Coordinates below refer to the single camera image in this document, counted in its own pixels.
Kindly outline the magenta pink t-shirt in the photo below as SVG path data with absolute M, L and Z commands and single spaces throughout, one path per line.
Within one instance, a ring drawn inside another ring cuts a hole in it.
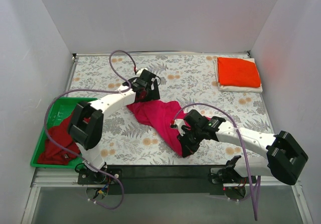
M 186 115 L 183 111 L 178 112 L 182 107 L 177 101 L 138 102 L 129 104 L 127 108 L 139 123 L 154 128 L 165 143 L 182 157 L 182 147 L 177 139 L 179 131 L 171 128 L 175 115 L 178 115 L 178 119 L 183 119 Z

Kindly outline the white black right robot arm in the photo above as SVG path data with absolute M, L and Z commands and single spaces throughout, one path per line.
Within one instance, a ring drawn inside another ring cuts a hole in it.
M 227 161 L 212 175 L 218 183 L 236 183 L 249 176 L 272 176 L 284 184 L 295 185 L 308 161 L 305 151 L 288 132 L 266 134 L 238 129 L 224 118 L 208 119 L 195 109 L 183 119 L 173 120 L 171 128 L 179 132 L 177 139 L 183 157 L 194 154 L 203 140 L 233 144 L 257 154 L 250 158 L 236 155 Z

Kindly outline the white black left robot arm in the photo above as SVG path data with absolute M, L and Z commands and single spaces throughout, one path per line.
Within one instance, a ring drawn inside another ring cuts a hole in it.
M 103 169 L 106 162 L 98 146 L 104 119 L 132 103 L 159 100 L 157 79 L 158 76 L 143 68 L 135 77 L 124 82 L 115 93 L 76 104 L 67 132 L 79 148 L 83 163 L 90 170 L 89 177 L 94 183 L 103 183 L 107 177 L 107 172 Z

